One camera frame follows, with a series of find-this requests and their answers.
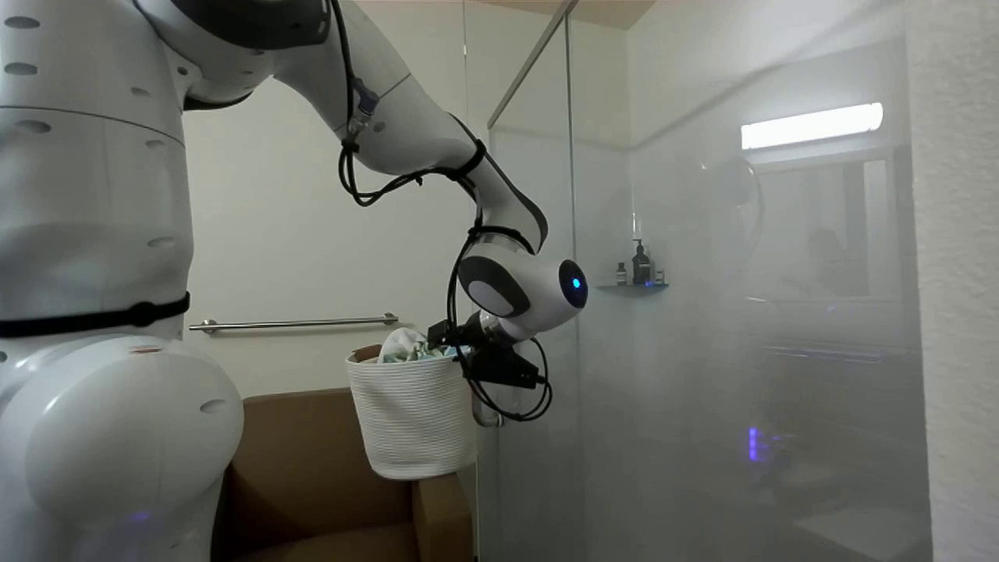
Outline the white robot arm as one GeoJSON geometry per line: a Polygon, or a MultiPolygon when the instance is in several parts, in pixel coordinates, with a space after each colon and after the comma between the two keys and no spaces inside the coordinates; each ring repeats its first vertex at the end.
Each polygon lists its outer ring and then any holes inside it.
{"type": "Polygon", "coordinates": [[[544,213],[358,0],[0,0],[0,562],[210,562],[243,405],[191,349],[181,118],[276,77],[342,168],[477,205],[453,279],[497,339],[588,304],[544,213]]]}

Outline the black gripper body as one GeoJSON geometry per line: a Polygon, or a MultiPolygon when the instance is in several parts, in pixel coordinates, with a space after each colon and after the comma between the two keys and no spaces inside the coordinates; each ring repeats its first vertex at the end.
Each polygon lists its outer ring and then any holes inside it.
{"type": "Polygon", "coordinates": [[[503,387],[537,387],[541,369],[516,354],[516,339],[477,315],[454,323],[450,317],[426,329],[430,349],[453,349],[471,381],[503,387]]]}

